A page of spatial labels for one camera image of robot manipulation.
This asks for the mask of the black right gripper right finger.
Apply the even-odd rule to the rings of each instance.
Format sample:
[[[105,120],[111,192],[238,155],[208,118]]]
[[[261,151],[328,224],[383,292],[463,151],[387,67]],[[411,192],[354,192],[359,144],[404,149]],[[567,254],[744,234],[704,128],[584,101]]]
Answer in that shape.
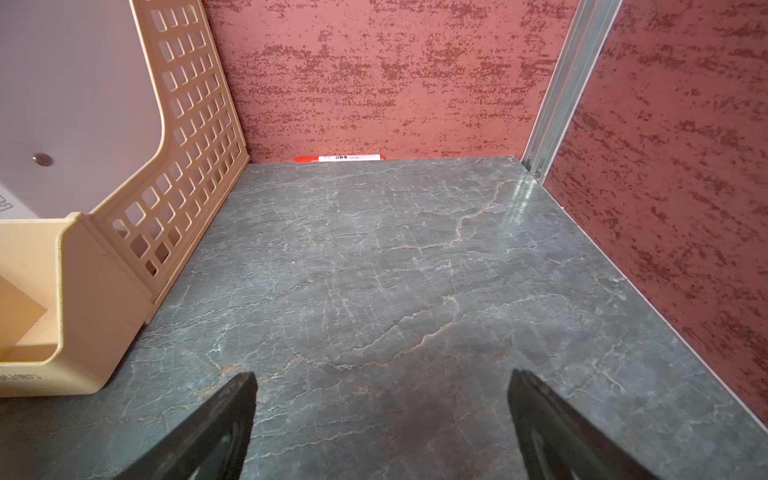
[[[512,372],[507,402],[530,479],[657,477],[533,372]]]

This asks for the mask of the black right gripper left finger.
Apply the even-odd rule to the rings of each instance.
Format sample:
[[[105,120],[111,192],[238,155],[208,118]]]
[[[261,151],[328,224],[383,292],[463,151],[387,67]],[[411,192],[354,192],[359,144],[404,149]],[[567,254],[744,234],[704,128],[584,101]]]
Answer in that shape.
[[[232,377],[119,479],[238,479],[250,443],[258,383]]]

